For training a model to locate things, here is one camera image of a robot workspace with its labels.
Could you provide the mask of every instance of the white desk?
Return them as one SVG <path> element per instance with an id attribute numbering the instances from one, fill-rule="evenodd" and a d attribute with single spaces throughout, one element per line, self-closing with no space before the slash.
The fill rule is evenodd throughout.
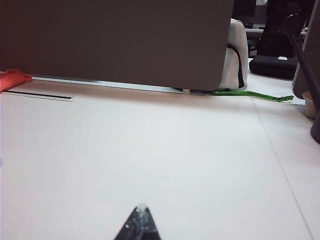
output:
<path id="1" fill-rule="evenodd" d="M 113 239 L 141 202 L 164 240 L 320 239 L 298 106 L 42 83 L 74 98 L 0 95 L 2 239 Z"/>

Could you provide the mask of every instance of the orange object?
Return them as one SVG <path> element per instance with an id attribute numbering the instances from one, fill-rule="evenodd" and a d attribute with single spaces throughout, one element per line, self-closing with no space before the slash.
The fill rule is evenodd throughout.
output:
<path id="1" fill-rule="evenodd" d="M 31 81 L 32 77 L 19 69 L 8 69 L 5 72 L 0 72 L 0 92 Z"/>

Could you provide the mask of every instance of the gray partition panel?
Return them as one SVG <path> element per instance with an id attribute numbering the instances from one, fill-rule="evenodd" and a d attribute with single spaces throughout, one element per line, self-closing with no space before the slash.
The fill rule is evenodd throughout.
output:
<path id="1" fill-rule="evenodd" d="M 233 0 L 2 0 L 0 70 L 213 90 Z"/>

